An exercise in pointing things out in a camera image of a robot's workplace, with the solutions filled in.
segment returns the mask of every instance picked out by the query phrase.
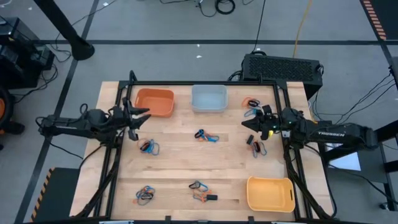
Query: yellow cable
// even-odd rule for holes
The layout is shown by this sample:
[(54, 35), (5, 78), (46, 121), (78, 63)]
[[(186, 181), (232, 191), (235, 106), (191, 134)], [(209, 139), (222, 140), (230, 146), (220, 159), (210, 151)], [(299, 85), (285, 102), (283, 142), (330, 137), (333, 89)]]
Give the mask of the yellow cable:
[(299, 41), (299, 35), (301, 31), (301, 27), (304, 24), (304, 20), (307, 17), (307, 14), (311, 8), (312, 5), (312, 0), (308, 0), (307, 8), (305, 9), (303, 19), (301, 20), (300, 26), (298, 27), (297, 35), (296, 35), (296, 41), (294, 42), (294, 51), (293, 51), (293, 58), (296, 56), (296, 50), (297, 50), (297, 42)]

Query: orange bin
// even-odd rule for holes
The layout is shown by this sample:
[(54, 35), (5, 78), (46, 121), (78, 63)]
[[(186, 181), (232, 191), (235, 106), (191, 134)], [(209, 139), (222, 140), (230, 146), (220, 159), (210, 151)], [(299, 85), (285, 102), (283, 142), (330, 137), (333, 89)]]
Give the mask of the orange bin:
[(247, 196), (254, 211), (293, 212), (295, 207), (293, 184), (288, 178), (250, 177)]
[(142, 88), (134, 105), (136, 108), (149, 108), (146, 114), (168, 118), (173, 113), (174, 93), (171, 90)]

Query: gray floor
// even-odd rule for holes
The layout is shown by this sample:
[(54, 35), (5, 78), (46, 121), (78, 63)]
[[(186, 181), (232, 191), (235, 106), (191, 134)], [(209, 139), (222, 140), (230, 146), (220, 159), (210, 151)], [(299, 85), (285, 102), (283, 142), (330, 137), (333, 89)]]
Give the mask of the gray floor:
[[(93, 0), (58, 0), (71, 22), (87, 15)], [(294, 40), (303, 11), (304, 0), (268, 0), (261, 27), (262, 40)], [(158, 1), (118, 0), (95, 14), (88, 33), (91, 40), (178, 40), (224, 39), (253, 40), (256, 37), (262, 1), (243, 6), (237, 1), (231, 15), (206, 18), (194, 2), (162, 5)], [(203, 7), (213, 12), (211, 3)], [(14, 0), (0, 8), (0, 14), (20, 17), (41, 39), (54, 39), (57, 30), (31, 0)], [(75, 26), (79, 34), (85, 20)], [(357, 0), (314, 1), (300, 36), (302, 40), (376, 40), (370, 23)], [(293, 45), (258, 45), (268, 55), (291, 57)], [(96, 53), (78, 62), (61, 115), (77, 117), (82, 103), (95, 107), (102, 81), (127, 79), (133, 69), (139, 80), (226, 80), (238, 70), (244, 54), (253, 45), (96, 45)], [(390, 46), (398, 56), (398, 46)], [(347, 111), (369, 89), (388, 75), (388, 63), (380, 46), (372, 45), (299, 45), (298, 58), (321, 61), (325, 66), (324, 86), (318, 96), (318, 110), (329, 113)], [(37, 132), (34, 118), (52, 114), (72, 60), (57, 63), (59, 77), (44, 91), (30, 95), (16, 106), (16, 120), (26, 125), (21, 136), (0, 136), (5, 149), (0, 152), (0, 223), (12, 223), (32, 175), (43, 137)], [(376, 97), (370, 97), (364, 105)], [(348, 121), (378, 128), (397, 119), (398, 93), (389, 90), (368, 109)], [(336, 117), (324, 118), (336, 121)], [(83, 155), (86, 140), (58, 136), (53, 143)], [(397, 148), (394, 142), (386, 144)], [(398, 159), (398, 152), (386, 149), (387, 158)], [(78, 167), (80, 160), (51, 147), (25, 221), (51, 167)], [(398, 174), (392, 175), (398, 192)], [(346, 221), (397, 223), (398, 213), (378, 209), (383, 196), (365, 181), (330, 172), (330, 184), (338, 205), (338, 217)]]

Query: yellow bin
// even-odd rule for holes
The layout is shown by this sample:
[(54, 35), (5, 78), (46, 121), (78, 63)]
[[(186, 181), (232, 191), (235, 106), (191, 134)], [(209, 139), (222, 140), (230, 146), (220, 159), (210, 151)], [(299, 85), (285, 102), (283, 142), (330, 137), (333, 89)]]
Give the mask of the yellow bin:
[(247, 197), (254, 211), (293, 212), (295, 207), (293, 184), (288, 178), (249, 177)]

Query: wooden table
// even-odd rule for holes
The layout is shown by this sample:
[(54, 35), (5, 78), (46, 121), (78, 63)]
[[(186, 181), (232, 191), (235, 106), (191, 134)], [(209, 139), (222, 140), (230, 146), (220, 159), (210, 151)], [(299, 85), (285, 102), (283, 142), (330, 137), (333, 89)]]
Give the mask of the wooden table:
[[(103, 82), (97, 108), (107, 111), (114, 105), (118, 83)], [(195, 114), (191, 110), (192, 86), (133, 86), (132, 102), (141, 88), (163, 88), (175, 94), (175, 108), (171, 118), (151, 117), (141, 130), (140, 138), (154, 139), (160, 145), (160, 154), (143, 154), (136, 142), (128, 139), (123, 144), (118, 181), (114, 195), (112, 219), (164, 220), (223, 220), (292, 221), (293, 213), (254, 212), (246, 201), (246, 182), (250, 176), (265, 178), (287, 177), (283, 159), (282, 141), (278, 134), (264, 141), (265, 157), (253, 158), (246, 144), (250, 134), (259, 133), (245, 128), (241, 121), (246, 109), (241, 103), (247, 96), (255, 97), (262, 105), (271, 105), (276, 111), (271, 86), (227, 86), (228, 108), (224, 113)], [(310, 112), (302, 83), (288, 83), (293, 108)], [(220, 137), (217, 143), (199, 142), (193, 135), (204, 129)], [(89, 140), (85, 155), (98, 147), (97, 140)], [(84, 164), (80, 172), (70, 215), (77, 214), (98, 188), (105, 149), (101, 149)], [(307, 186), (318, 203), (329, 214), (333, 212), (322, 162), (308, 149), (301, 150)], [(200, 180), (218, 195), (217, 201), (202, 203), (192, 198), (188, 185)], [(147, 205), (133, 203), (136, 192), (145, 185), (156, 189), (154, 199)], [(301, 192), (297, 191), (301, 216), (305, 216)], [(103, 196), (101, 214), (104, 214), (108, 193)]]

